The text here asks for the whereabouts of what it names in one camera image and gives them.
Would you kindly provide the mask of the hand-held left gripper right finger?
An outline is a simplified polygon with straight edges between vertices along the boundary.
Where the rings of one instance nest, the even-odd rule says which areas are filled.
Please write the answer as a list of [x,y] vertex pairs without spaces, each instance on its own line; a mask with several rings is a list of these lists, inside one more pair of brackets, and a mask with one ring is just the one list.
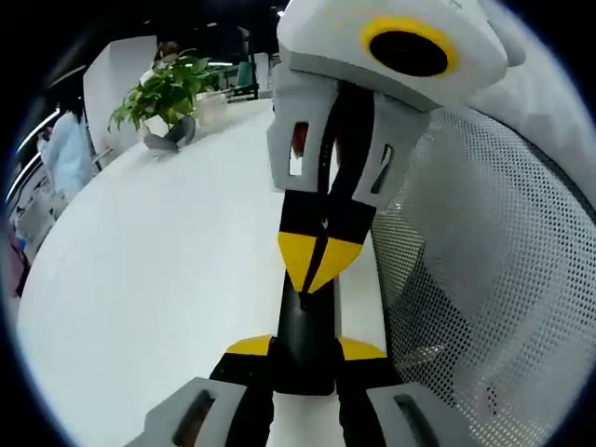
[[404,383],[375,345],[340,337],[336,385],[347,446],[477,446],[464,415],[425,386]]

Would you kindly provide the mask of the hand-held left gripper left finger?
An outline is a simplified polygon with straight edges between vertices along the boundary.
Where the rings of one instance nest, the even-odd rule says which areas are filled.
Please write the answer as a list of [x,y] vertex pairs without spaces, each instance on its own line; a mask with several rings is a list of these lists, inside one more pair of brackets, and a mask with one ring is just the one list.
[[150,410],[140,446],[265,446],[274,418],[273,337],[229,346],[207,378],[196,377]]

